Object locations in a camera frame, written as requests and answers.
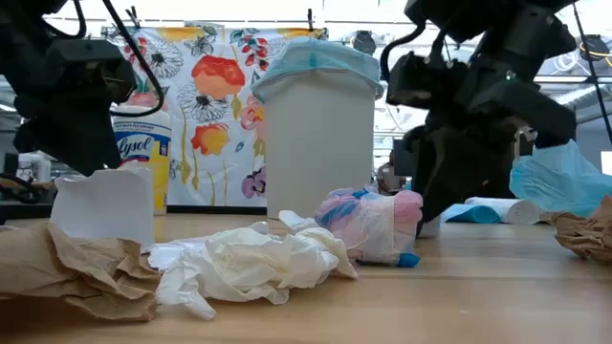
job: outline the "blue bag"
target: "blue bag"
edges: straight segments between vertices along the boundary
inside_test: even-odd
[[[570,140],[567,144],[534,149],[531,157],[514,162],[510,189],[544,211],[588,216],[605,194],[612,195],[612,176],[602,174]]]

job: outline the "floral fabric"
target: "floral fabric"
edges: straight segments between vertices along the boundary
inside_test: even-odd
[[[153,107],[158,96],[134,52],[112,30],[137,74],[128,100]],[[287,42],[323,38],[324,30],[188,28],[130,29],[159,79],[172,118],[168,204],[266,205],[266,109],[251,86]]]

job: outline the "brown paper bag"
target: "brown paper bag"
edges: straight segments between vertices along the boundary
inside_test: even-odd
[[[581,258],[612,263],[612,197],[609,195],[588,218],[557,213],[551,214],[548,221],[557,228],[555,238],[563,247]]]
[[[149,321],[160,279],[132,241],[70,238],[51,223],[0,229],[0,298],[60,297],[99,318]]]

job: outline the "table surface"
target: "table surface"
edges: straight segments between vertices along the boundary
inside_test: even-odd
[[[167,215],[156,218],[156,239],[264,220]],[[271,228],[283,232],[278,222]],[[446,224],[440,238],[417,242],[415,269],[359,268],[358,281],[292,290],[283,306],[212,301],[211,321],[160,307],[150,323],[117,324],[55,300],[4,301],[0,343],[612,343],[612,267],[581,261],[554,233]]]

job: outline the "paper towel roll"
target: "paper towel roll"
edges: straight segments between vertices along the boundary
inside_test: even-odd
[[[467,199],[466,204],[489,206],[499,214],[502,222],[512,225],[534,225],[542,214],[537,205],[527,200],[473,197]]]

